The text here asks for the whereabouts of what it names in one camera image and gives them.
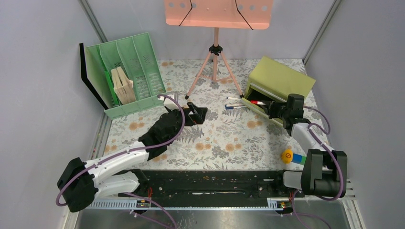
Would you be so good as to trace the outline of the yellow blue green toy block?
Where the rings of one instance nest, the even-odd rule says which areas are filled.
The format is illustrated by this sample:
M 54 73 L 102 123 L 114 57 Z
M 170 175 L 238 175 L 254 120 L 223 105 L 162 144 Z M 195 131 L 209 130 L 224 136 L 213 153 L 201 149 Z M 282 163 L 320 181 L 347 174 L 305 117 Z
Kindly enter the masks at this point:
M 305 165 L 305 161 L 306 161 L 305 156 L 293 153 L 292 149 L 290 149 L 290 148 L 284 150 L 281 153 L 280 158 L 284 164 L 295 163 L 295 164 Z

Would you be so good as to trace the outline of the pink music stand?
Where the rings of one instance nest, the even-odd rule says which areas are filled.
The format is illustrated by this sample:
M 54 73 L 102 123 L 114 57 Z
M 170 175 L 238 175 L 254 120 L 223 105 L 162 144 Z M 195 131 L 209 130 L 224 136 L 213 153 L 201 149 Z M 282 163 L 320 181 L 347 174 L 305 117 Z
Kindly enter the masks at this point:
M 274 2 L 272 0 L 166 0 L 166 23 L 171 26 L 189 26 L 213 28 L 213 44 L 197 73 L 185 99 L 191 96 L 197 81 L 204 78 L 202 74 L 209 60 L 213 61 L 213 73 L 206 79 L 213 83 L 220 82 L 218 59 L 221 58 L 241 98 L 244 94 L 237 83 L 228 60 L 219 44 L 219 31 L 225 29 L 265 30 L 270 26 Z

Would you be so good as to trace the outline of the red whiteboard marker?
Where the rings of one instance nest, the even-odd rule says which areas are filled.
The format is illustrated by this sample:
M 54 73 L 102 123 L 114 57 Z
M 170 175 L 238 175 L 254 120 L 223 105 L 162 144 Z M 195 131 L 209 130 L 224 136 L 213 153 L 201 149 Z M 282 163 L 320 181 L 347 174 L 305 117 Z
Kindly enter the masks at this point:
M 256 105 L 266 105 L 266 103 L 262 102 L 262 101 L 250 101 L 252 104 L 256 104 Z

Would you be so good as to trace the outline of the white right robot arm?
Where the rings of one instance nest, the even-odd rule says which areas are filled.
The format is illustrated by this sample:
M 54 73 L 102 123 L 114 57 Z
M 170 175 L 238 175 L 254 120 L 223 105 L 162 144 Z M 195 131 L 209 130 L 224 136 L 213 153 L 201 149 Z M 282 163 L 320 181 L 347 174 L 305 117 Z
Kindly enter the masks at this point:
M 346 194 L 347 155 L 321 141 L 313 127 L 320 127 L 304 117 L 304 96 L 289 94 L 285 102 L 262 101 L 265 114 L 278 118 L 283 128 L 307 151 L 301 172 L 286 171 L 284 178 L 274 183 L 275 193 L 285 197 L 293 187 L 305 195 L 326 201 L 342 198 Z

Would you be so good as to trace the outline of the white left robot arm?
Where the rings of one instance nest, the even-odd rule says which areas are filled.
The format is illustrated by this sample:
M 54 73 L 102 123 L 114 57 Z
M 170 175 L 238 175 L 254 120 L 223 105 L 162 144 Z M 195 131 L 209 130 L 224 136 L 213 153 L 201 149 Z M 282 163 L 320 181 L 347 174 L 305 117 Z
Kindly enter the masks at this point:
M 96 198 L 125 192 L 136 196 L 146 194 L 147 181 L 126 169 L 163 154 L 184 127 L 202 125 L 208 113 L 207 107 L 198 107 L 192 102 L 186 107 L 173 102 L 165 109 L 149 130 L 126 148 L 93 160 L 72 159 L 57 181 L 56 204 L 67 206 L 70 212 L 79 212 Z

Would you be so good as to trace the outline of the blue cap whiteboard marker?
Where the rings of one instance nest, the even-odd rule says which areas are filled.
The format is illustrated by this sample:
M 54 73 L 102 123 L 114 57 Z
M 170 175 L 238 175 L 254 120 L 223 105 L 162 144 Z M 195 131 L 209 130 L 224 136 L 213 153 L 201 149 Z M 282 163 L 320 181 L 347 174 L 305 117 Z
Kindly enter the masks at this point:
M 232 101 L 241 101 L 241 98 L 234 98 L 234 97 L 226 97 L 227 100 L 232 100 Z

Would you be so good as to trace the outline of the purple 52-storey treehouse book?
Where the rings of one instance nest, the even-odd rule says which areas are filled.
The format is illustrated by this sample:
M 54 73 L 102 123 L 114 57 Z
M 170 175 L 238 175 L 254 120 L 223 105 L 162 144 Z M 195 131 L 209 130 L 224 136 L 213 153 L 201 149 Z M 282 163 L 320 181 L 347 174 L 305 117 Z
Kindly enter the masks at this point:
M 118 98 L 122 104 L 127 104 L 128 99 L 126 97 L 126 93 L 125 93 L 121 78 L 120 78 L 119 73 L 116 68 L 111 70 L 111 76 L 112 76 L 112 81 L 113 81 L 113 85 L 114 85 L 114 92 L 116 93 L 116 95 L 118 96 Z

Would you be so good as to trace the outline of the yellow-green drawer cabinet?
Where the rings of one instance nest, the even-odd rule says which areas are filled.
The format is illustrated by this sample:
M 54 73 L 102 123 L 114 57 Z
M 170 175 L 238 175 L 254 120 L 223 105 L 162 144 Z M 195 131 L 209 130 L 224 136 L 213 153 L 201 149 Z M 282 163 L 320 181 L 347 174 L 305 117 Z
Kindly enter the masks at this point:
M 316 80 L 266 56 L 257 63 L 247 80 L 241 103 L 267 118 L 262 106 L 251 101 L 286 102 L 289 94 L 307 97 Z

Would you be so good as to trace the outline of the green plastic folder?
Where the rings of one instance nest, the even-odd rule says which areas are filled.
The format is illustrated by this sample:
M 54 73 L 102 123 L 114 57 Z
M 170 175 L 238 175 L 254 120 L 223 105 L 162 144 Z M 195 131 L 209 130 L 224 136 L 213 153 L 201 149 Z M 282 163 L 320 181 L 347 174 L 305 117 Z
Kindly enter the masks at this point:
M 113 88 L 113 82 L 112 82 L 112 77 L 110 74 L 110 71 L 106 65 L 105 60 L 103 59 L 103 55 L 101 54 L 101 44 L 97 45 L 97 53 L 99 55 L 99 59 L 101 61 L 102 67 L 103 67 L 103 71 L 105 74 L 105 78 L 107 81 L 107 86 L 108 86 L 108 92 L 110 93 L 111 97 L 112 97 L 112 107 L 118 107 L 120 106 L 120 101 L 118 99 L 118 96 L 116 95 L 114 88 Z

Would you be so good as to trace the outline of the white sketch pad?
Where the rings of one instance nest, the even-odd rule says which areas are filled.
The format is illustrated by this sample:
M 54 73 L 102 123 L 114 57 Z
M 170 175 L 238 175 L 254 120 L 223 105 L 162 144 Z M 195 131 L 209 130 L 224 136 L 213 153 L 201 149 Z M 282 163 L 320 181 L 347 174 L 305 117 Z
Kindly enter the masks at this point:
M 108 92 L 107 81 L 103 71 L 97 45 L 79 44 L 81 79 L 94 97 L 107 110 L 112 108 L 112 97 Z

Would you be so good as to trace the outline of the green plastic file organizer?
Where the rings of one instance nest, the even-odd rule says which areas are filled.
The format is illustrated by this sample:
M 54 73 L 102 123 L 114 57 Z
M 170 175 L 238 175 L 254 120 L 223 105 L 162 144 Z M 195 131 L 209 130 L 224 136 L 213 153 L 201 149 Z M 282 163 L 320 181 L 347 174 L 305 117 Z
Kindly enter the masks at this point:
M 163 101 L 157 95 L 166 93 L 159 65 L 148 33 L 101 43 L 101 54 L 110 71 L 122 67 L 133 81 L 136 100 L 104 110 L 111 119 L 118 119 L 156 106 Z

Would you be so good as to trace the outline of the floral table mat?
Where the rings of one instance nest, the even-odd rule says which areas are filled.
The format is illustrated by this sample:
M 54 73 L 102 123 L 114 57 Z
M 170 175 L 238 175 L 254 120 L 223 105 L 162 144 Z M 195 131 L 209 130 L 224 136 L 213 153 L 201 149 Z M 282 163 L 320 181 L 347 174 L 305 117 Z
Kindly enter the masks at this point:
M 249 74 L 260 59 L 228 60 L 238 84 L 246 88 Z M 161 60 L 160 73 L 167 92 L 178 92 L 179 102 L 189 90 L 203 60 Z M 301 169 L 285 165 L 280 154 L 288 147 L 305 155 L 282 126 L 248 108 L 226 110 L 238 97 L 232 79 L 212 83 L 199 79 L 188 101 L 209 109 L 203 125 L 185 127 L 182 134 L 160 156 L 134 168 L 142 170 L 268 170 Z M 166 110 L 162 106 L 112 121 L 103 156 L 135 142 Z

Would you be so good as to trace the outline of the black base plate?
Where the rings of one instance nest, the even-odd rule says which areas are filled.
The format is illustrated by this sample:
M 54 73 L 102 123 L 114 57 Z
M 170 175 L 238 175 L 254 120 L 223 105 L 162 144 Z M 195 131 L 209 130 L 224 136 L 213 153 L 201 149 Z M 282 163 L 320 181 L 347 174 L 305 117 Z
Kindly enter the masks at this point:
M 140 186 L 133 194 L 163 199 L 285 198 L 294 193 L 285 187 L 281 170 L 140 170 Z

